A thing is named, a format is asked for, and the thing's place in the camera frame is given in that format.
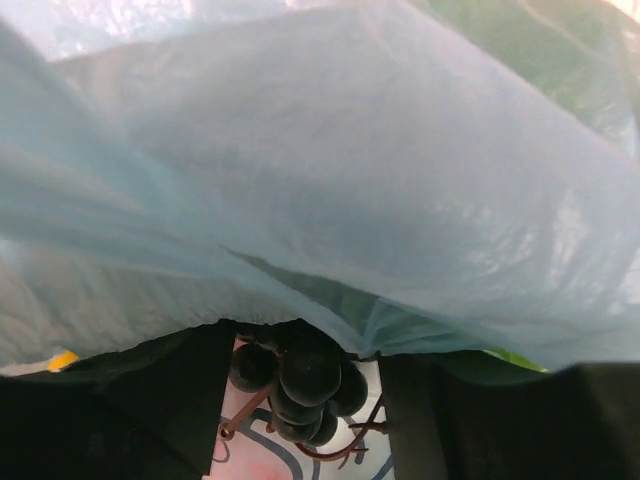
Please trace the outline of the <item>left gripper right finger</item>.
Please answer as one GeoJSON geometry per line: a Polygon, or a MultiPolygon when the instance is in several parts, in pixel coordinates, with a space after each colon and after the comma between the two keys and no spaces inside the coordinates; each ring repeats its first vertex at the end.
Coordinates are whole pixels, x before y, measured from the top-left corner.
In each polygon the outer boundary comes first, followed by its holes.
{"type": "Polygon", "coordinates": [[[378,361],[398,479],[636,479],[639,366],[556,373],[488,354],[378,361]]]}

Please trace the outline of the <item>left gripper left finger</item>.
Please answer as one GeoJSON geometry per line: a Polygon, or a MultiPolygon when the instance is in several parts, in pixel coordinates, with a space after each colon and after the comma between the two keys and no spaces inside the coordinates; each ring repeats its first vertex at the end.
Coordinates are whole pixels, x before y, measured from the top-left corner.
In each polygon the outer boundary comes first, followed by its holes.
{"type": "Polygon", "coordinates": [[[1,379],[4,479],[201,479],[234,332],[224,321],[1,379]]]}

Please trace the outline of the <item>dark purple fake grapes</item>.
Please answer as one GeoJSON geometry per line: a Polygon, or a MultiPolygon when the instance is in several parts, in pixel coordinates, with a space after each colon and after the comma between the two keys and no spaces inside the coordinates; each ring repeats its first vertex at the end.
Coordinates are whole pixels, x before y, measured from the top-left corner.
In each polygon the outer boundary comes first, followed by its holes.
{"type": "Polygon", "coordinates": [[[377,419],[379,397],[364,422],[353,416],[365,406],[369,384],[357,356],[302,319],[278,325],[231,323],[241,345],[233,350],[228,380],[251,398],[218,427],[218,439],[230,443],[266,402],[265,432],[276,433],[315,463],[344,467],[365,455],[370,432],[388,433],[377,419]]]}

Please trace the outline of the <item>light blue plastic bag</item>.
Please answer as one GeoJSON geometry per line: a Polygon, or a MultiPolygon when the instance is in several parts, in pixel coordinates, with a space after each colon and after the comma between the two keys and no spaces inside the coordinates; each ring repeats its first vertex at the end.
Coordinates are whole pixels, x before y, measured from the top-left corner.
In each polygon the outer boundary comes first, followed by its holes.
{"type": "MultiPolygon", "coordinates": [[[[3,2],[1,379],[296,319],[355,422],[382,357],[639,366],[638,3],[3,2]]],[[[269,417],[201,479],[398,479],[269,417]]]]}

